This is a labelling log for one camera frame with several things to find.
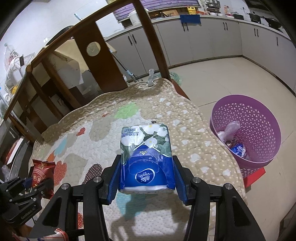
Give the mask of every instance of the purple trash bin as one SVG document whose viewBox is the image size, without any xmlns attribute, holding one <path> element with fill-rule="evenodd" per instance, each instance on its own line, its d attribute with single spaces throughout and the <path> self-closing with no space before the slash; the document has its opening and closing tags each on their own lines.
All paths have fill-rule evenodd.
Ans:
<svg viewBox="0 0 296 241">
<path fill-rule="evenodd" d="M 213 107 L 210 128 L 216 136 L 232 121 L 240 122 L 235 136 L 250 158 L 246 160 L 232 152 L 245 178 L 272 161 L 281 145 L 281 131 L 265 105 L 244 95 L 225 96 Z"/>
</svg>

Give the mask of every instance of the blue towel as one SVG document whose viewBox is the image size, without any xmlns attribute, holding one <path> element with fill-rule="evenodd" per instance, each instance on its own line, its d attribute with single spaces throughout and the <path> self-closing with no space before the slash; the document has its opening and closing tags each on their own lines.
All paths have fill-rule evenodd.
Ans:
<svg viewBox="0 0 296 241">
<path fill-rule="evenodd" d="M 200 22 L 200 15 L 199 14 L 182 14 L 180 15 L 181 23 L 201 23 Z"/>
</svg>

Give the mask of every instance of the blue tissue package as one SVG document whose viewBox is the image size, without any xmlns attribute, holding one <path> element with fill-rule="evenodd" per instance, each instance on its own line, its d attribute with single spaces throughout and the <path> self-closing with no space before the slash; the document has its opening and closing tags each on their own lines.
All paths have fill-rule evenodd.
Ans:
<svg viewBox="0 0 296 241">
<path fill-rule="evenodd" d="M 237 154 L 238 156 L 241 156 L 244 158 L 246 156 L 246 148 L 242 143 L 237 143 L 234 147 L 230 148 L 233 153 Z"/>
<path fill-rule="evenodd" d="M 121 131 L 122 193 L 175 190 L 175 174 L 168 127 L 164 124 L 125 126 Z"/>
</svg>

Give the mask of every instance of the blue gripper pad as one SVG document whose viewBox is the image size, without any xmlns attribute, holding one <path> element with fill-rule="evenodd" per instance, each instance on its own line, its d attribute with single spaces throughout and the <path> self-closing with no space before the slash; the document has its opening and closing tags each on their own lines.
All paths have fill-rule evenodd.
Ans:
<svg viewBox="0 0 296 241">
<path fill-rule="evenodd" d="M 176 163 L 174 156 L 173 156 L 173 161 L 174 161 L 174 172 L 175 172 L 177 193 L 178 193 L 179 199 L 186 205 L 188 202 L 188 198 L 186 195 L 186 186 L 178 169 L 183 167 L 181 166 L 179 160 L 178 160 L 179 163 Z"/>
<path fill-rule="evenodd" d="M 121 167 L 121 156 L 115 168 L 113 177 L 111 178 L 109 183 L 109 190 L 108 190 L 108 196 L 107 196 L 107 201 L 109 203 L 111 203 L 114 200 L 118 190 L 119 181 L 120 181 L 120 167 Z"/>
</svg>

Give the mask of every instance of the purple wall panel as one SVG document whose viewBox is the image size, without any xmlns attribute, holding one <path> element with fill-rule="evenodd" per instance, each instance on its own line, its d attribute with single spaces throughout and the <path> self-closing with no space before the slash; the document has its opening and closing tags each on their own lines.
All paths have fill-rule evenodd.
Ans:
<svg viewBox="0 0 296 241">
<path fill-rule="evenodd" d="M 144 8 L 155 10 L 160 8 L 170 8 L 179 6 L 197 6 L 197 0 L 141 0 Z M 133 4 L 126 5 L 114 11 L 115 18 L 119 21 L 128 17 L 128 14 L 134 9 Z"/>
</svg>

